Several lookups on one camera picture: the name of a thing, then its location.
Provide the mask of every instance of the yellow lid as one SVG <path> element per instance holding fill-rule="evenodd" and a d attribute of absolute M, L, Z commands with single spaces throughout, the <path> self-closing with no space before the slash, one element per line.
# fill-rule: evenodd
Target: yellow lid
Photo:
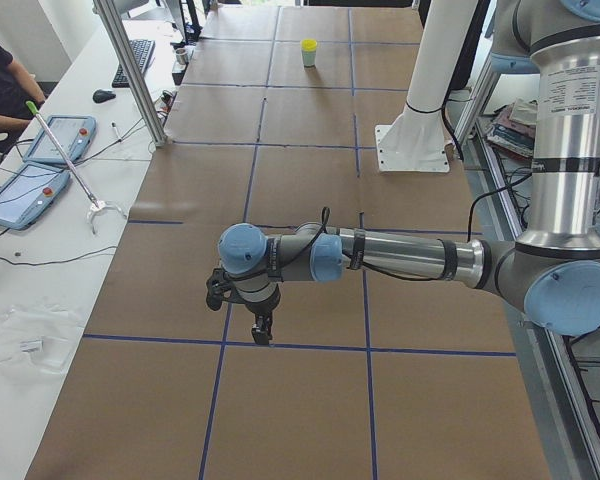
<path fill-rule="evenodd" d="M 305 38 L 300 44 L 305 52 L 315 52 L 318 48 L 318 41 L 313 38 Z"/>

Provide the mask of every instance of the green stylus tip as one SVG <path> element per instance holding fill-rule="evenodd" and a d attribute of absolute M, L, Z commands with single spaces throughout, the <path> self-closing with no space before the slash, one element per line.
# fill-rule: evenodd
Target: green stylus tip
<path fill-rule="evenodd" d="M 29 110 L 31 111 L 31 113 L 33 113 L 34 115 L 38 114 L 38 107 L 36 107 L 35 103 L 33 103 L 31 100 L 27 100 L 26 104 L 27 104 L 27 107 L 29 107 Z"/>

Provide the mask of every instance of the blue joint cap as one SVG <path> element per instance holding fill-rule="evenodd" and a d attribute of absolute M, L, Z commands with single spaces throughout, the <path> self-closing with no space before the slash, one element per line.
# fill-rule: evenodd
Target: blue joint cap
<path fill-rule="evenodd" d="M 311 247 L 311 276 L 316 282 L 332 282 L 342 276 L 342 239 L 320 234 Z"/>
<path fill-rule="evenodd" d="M 524 310 L 536 325 L 560 335 L 578 336 L 600 326 L 600 263 L 563 263 L 538 277 L 524 297 Z"/>
<path fill-rule="evenodd" d="M 240 275 L 255 268 L 267 252 L 267 237 L 249 223 L 227 228 L 218 241 L 222 266 L 232 275 Z"/>
<path fill-rule="evenodd" d="M 560 0 L 564 8 L 574 15 L 600 23 L 600 0 Z"/>
<path fill-rule="evenodd" d="M 511 75 L 540 73 L 536 64 L 529 57 L 515 57 L 499 53 L 491 53 L 491 68 L 494 72 Z"/>

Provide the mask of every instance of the grid floor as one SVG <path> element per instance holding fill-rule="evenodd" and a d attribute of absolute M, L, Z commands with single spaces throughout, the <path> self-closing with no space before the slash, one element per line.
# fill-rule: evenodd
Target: grid floor
<path fill-rule="evenodd" d="M 289 233 L 328 205 L 332 225 L 461 239 L 461 164 L 375 167 L 416 13 L 223 7 L 205 34 L 27 478 L 548 478 L 495 297 L 350 271 L 283 285 L 268 348 L 244 308 L 204 302 L 231 223 Z"/>

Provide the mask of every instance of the person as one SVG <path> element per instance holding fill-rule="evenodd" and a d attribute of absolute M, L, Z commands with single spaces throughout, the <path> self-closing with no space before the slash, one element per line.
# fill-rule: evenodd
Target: person
<path fill-rule="evenodd" d="M 40 107 L 45 94 L 25 66 L 0 46 L 0 133 L 8 134 L 0 142 L 0 152 L 13 146 L 33 118 L 27 100 Z"/>

